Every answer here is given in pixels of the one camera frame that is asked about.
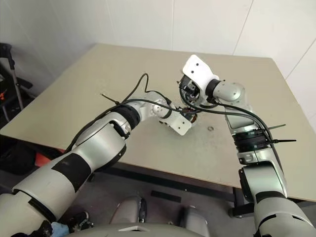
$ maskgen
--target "beige table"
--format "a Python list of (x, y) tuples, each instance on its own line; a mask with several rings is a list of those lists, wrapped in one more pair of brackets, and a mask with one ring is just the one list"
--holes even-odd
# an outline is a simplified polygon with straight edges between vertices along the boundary
[[(100, 93), (122, 100), (144, 72), (150, 75), (149, 89), (161, 91), (180, 105), (176, 81), (181, 79), (181, 69), (190, 55), (98, 44), (4, 127), (1, 134), (64, 149), (84, 124), (113, 105)], [(289, 195), (316, 201), (316, 135), (274, 61), (198, 56), (220, 79), (243, 84), (249, 102), (268, 126), (287, 124), (272, 133), (277, 139), (298, 140), (276, 145)], [(120, 162), (240, 187), (236, 153), (224, 117), (200, 114), (197, 125), (183, 137), (155, 118), (141, 123), (127, 140), (127, 152)]]

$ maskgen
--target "black band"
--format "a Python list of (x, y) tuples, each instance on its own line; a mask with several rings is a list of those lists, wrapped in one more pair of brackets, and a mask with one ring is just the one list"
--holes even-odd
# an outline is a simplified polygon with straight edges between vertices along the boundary
[(112, 165), (118, 162), (119, 159), (121, 159), (121, 157), (125, 154), (125, 152), (126, 152), (126, 145), (123, 147), (122, 150), (120, 150), (120, 152), (112, 160), (110, 160), (104, 166), (96, 169), (95, 172), (102, 172), (103, 170), (110, 168)]
[(168, 110), (168, 113), (165, 116), (163, 116), (162, 119), (166, 119), (166, 118), (170, 117), (171, 113), (172, 113), (172, 111)]
[(207, 98), (207, 101), (209, 103), (211, 103), (212, 99), (213, 99), (213, 92), (214, 92), (214, 89), (215, 87), (220, 83), (221, 81), (220, 80), (217, 80), (217, 79), (213, 79), (211, 80), (206, 89), (205, 89), (205, 94), (208, 96)]
[(264, 130), (251, 130), (237, 133), (233, 136), (238, 152), (250, 152), (267, 148), (267, 138)]
[[(12, 194), (16, 195), (18, 192), (23, 192), (27, 196), (30, 196), (26, 192), (19, 190), (19, 189), (13, 190)], [(46, 206), (44, 206), (41, 202), (39, 202), (37, 199), (33, 198), (32, 196), (30, 196), (30, 197), (31, 197), (31, 200), (29, 200), (28, 203), (32, 207), (34, 207), (40, 214), (42, 214), (50, 223), (56, 221), (55, 215)]]
[(282, 193), (277, 191), (265, 191), (256, 194), (257, 203), (266, 198), (286, 198)]
[(245, 175), (245, 173), (243, 171), (243, 168), (241, 168), (238, 171), (238, 174), (239, 174), (239, 178), (240, 178), (240, 185), (241, 185), (242, 193), (243, 193), (245, 199), (248, 202), (252, 203), (253, 202), (253, 197), (252, 197), (252, 194), (251, 194), (251, 190), (250, 190), (250, 187), (249, 187), (246, 175)]
[(75, 193), (91, 174), (88, 163), (78, 154), (71, 153), (52, 167), (63, 174), (73, 185)]
[(112, 112), (119, 113), (129, 123), (130, 127), (134, 129), (140, 122), (140, 116), (136, 109), (129, 105), (121, 105), (112, 110)]

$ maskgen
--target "red object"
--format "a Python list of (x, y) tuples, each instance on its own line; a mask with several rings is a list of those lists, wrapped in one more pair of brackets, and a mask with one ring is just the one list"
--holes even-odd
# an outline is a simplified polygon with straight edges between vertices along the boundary
[(35, 156), (35, 165), (38, 167), (42, 167), (50, 162), (50, 159), (46, 156), (43, 156), (41, 153), (36, 153)]

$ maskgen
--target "white wall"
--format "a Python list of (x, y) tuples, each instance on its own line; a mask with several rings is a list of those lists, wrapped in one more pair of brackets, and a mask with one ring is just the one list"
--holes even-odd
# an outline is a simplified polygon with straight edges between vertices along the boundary
[(34, 93), (96, 42), (272, 57), (316, 131), (315, 40), (316, 0), (0, 0)]

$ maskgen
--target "black cable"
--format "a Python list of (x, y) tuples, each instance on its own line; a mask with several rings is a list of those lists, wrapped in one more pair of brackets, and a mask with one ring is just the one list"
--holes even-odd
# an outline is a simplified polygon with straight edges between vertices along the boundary
[(217, 105), (199, 105), (203, 109), (214, 109)]
[(273, 143), (272, 134), (271, 134), (271, 132), (270, 132), (270, 130), (269, 130), (269, 127), (263, 122), (263, 120), (262, 120), (259, 116), (257, 116), (256, 114), (254, 114), (254, 113), (252, 113), (252, 112), (250, 112), (250, 111), (248, 111), (248, 110), (245, 110), (245, 109), (243, 109), (243, 108), (240, 108), (240, 107), (237, 107), (237, 106), (233, 106), (233, 105), (221, 104), (221, 103), (218, 103), (218, 102), (215, 102), (215, 103), (216, 103), (217, 105), (224, 106), (224, 107), (226, 107), (226, 108), (231, 108), (231, 109), (235, 109), (235, 110), (244, 112), (244, 113), (246, 113), (246, 114), (248, 114), (248, 115), (251, 115), (251, 116), (253, 116), (254, 118), (258, 119), (258, 121), (262, 124), (262, 126), (264, 127), (264, 130), (266, 131), (266, 133), (267, 133), (267, 135), (268, 135), (268, 137), (269, 137), (270, 147), (272, 148), (272, 151), (273, 151), (273, 153), (275, 154), (276, 160), (277, 160), (277, 162), (278, 162), (278, 164), (279, 164), (281, 170), (283, 171), (280, 158), (279, 158), (279, 156), (278, 156), (278, 154), (277, 154), (277, 150), (276, 150), (276, 148), (275, 148), (275, 146), (274, 146), (274, 143)]
[(124, 101), (123, 103), (126, 104), (126, 103), (130, 103), (130, 102), (133, 102), (133, 101), (143, 101), (143, 102), (151, 103), (151, 104), (154, 104), (154, 105), (159, 105), (159, 106), (161, 106), (163, 108), (166, 108), (166, 109), (169, 109), (169, 110), (172, 110), (172, 111), (175, 111), (175, 112), (179, 112), (179, 113), (184, 113), (184, 114), (197, 114), (197, 113), (200, 112), (200, 111), (183, 111), (183, 110), (178, 110), (178, 109), (174, 109), (174, 108), (171, 108), (169, 106), (166, 106), (166, 105), (163, 105), (163, 104), (151, 101), (151, 100), (146, 100), (146, 99), (128, 99), (128, 100)]
[(254, 122), (259, 123), (259, 121), (256, 118), (253, 118), (250, 115), (246, 115), (246, 114), (241, 114), (241, 113), (231, 113), (231, 112), (222, 112), (222, 111), (214, 111), (214, 110), (207, 110), (207, 109), (203, 109), (197, 106), (192, 105), (186, 98), (185, 96), (182, 94), (182, 90), (180, 88), (180, 96), (182, 98), (182, 100), (190, 107), (192, 107), (193, 109), (197, 110), (197, 111), (202, 111), (202, 112), (206, 112), (206, 113), (211, 113), (211, 114), (218, 114), (218, 115), (232, 115), (232, 116), (240, 116), (240, 117), (245, 117), (248, 119), (253, 120)]
[(83, 126), (82, 129), (80, 129), (79, 132), (77, 132), (77, 134), (74, 136), (74, 138), (72, 139), (71, 143), (69, 144), (69, 146), (66, 148), (66, 150), (64, 151), (64, 153), (70, 152), (74, 146), (74, 144), (76, 143), (77, 139), (80, 137), (80, 135), (86, 130), (88, 129), (91, 125), (93, 125), (97, 120), (103, 118), (108, 112), (110, 112), (111, 110), (115, 109), (116, 107), (118, 107), (120, 105), (115, 105), (109, 109), (107, 109), (106, 111), (102, 112), (101, 114), (99, 114), (94, 120), (88, 122), (85, 126)]
[(220, 106), (223, 106), (223, 107), (226, 107), (226, 108), (231, 108), (231, 109), (234, 109), (234, 110), (238, 110), (238, 111), (244, 112), (245, 114), (248, 114), (248, 115), (250, 115), (250, 116), (256, 118), (256, 119), (262, 124), (262, 126), (264, 127), (265, 131), (267, 132), (267, 134), (268, 134), (268, 136), (269, 136), (270, 141), (273, 140), (272, 134), (271, 134), (271, 132), (270, 132), (270, 130), (269, 130), (269, 127), (268, 127), (268, 126), (265, 124), (265, 122), (263, 122), (263, 120), (262, 120), (259, 116), (257, 116), (256, 114), (254, 114), (254, 113), (252, 113), (252, 112), (250, 112), (250, 111), (248, 111), (248, 110), (245, 110), (245, 109), (243, 109), (243, 108), (237, 107), (237, 106), (228, 105), (228, 104), (222, 104), (222, 103), (218, 103), (218, 102), (214, 102), (214, 103), (215, 103), (216, 105), (220, 105)]
[(267, 132), (268, 134), (268, 139), (269, 139), (269, 144), (272, 148), (272, 151), (276, 157), (276, 161), (278, 162), (281, 170), (283, 171), (283, 168), (282, 168), (282, 165), (281, 165), (281, 161), (278, 157), (278, 154), (277, 154), (277, 151), (276, 151), (276, 148), (274, 147), (274, 144), (272, 142), (273, 138), (272, 138), (272, 134), (270, 133), (269, 131), (269, 128), (267, 127), (267, 125), (262, 121), (261, 118), (259, 118), (257, 115), (253, 114), (252, 112), (248, 111), (248, 110), (244, 110), (242, 108), (239, 108), (239, 107), (236, 107), (236, 106), (231, 106), (231, 105), (226, 105), (226, 104), (220, 104), (220, 103), (217, 103), (217, 105), (221, 105), (221, 106), (224, 106), (224, 107), (228, 107), (228, 108), (234, 108), (236, 110), (239, 110), (239, 111), (242, 111), (242, 112), (245, 112), (246, 114), (240, 114), (240, 113), (231, 113), (231, 112), (219, 112), (219, 111), (212, 111), (212, 110), (205, 110), (205, 109), (202, 109), (202, 108), (199, 108), (199, 107), (196, 107), (194, 105), (192, 105), (189, 101), (187, 101), (187, 99), (185, 98), (185, 96), (182, 94), (182, 89), (180, 89), (180, 96), (182, 98), (182, 100), (188, 104), (190, 107), (196, 109), (196, 110), (201, 110), (203, 112), (207, 112), (207, 113), (212, 113), (212, 114), (220, 114), (220, 115), (233, 115), (233, 116), (241, 116), (241, 117), (245, 117), (245, 118), (248, 118), (248, 119), (251, 119), (253, 121), (255, 121), (259, 126), (263, 126), (263, 129)]
[(125, 99), (122, 100), (122, 103), (124, 101), (126, 101), (132, 94), (134, 94), (134, 92), (137, 90), (137, 88), (139, 87), (140, 82), (143, 80), (143, 78), (146, 76), (146, 85), (145, 85), (145, 91), (147, 90), (147, 86), (148, 86), (148, 81), (149, 81), (149, 75), (147, 73), (142, 74), (142, 76), (139, 78), (136, 86), (134, 87), (134, 89), (128, 94), (128, 96), (125, 97)]

